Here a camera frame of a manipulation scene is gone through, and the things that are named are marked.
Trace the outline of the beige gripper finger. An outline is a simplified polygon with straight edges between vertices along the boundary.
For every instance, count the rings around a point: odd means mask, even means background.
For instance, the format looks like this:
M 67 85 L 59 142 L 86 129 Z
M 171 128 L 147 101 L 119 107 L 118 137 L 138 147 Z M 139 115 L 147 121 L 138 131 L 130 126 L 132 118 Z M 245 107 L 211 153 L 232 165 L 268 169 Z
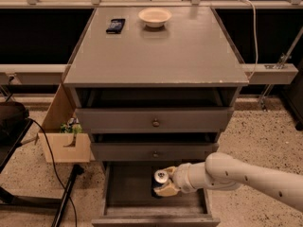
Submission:
M 172 180 L 168 180 L 166 183 L 155 182 L 152 185 L 153 192 L 159 197 L 171 197 L 178 194 L 179 188 L 175 186 Z
M 176 166 L 169 166 L 169 167 L 167 167 L 167 168 L 164 168 L 165 175 L 166 175 L 168 178 L 172 178 L 174 172 L 176 171 L 176 169 L 177 169 Z

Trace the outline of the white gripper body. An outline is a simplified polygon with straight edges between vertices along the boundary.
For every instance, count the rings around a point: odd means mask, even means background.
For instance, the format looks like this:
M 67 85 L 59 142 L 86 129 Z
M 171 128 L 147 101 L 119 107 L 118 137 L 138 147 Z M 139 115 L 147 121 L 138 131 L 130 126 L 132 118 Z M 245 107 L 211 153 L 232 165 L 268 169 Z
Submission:
M 174 185 L 182 193 L 193 193 L 196 191 L 189 180 L 189 168 L 190 163 L 181 164 L 176 167 L 172 176 Z

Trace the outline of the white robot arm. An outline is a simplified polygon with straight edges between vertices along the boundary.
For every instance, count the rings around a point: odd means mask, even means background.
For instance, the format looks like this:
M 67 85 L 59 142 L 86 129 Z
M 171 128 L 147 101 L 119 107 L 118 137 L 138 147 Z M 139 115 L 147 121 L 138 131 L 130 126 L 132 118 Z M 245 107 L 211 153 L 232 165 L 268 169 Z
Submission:
M 169 166 L 154 173 L 154 193 L 160 197 L 199 189 L 235 190 L 242 184 L 303 211 L 303 176 L 246 164 L 232 156 L 215 152 L 204 162 Z

